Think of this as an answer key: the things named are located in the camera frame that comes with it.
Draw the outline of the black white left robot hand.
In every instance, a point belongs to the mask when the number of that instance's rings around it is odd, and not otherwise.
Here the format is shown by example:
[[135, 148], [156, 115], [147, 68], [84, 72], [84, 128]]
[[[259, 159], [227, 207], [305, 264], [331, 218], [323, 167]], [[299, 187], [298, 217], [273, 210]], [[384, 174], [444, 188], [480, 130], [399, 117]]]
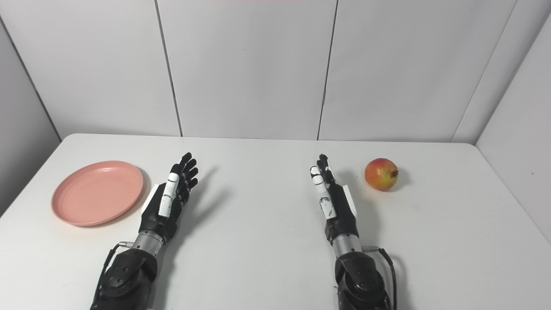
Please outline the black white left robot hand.
[[154, 186], [142, 210], [139, 233], [158, 236], [162, 245], [173, 239], [181, 212], [198, 184], [196, 165], [197, 160], [188, 152], [172, 166], [167, 180]]

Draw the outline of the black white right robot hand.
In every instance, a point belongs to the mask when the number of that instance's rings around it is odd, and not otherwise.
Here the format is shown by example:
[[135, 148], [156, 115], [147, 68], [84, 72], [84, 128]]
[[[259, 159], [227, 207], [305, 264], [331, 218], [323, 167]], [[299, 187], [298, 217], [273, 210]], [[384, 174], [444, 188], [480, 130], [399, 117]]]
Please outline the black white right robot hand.
[[337, 183], [329, 158], [319, 155], [310, 176], [325, 216], [325, 237], [331, 245], [338, 237], [359, 238], [356, 207], [347, 185]]

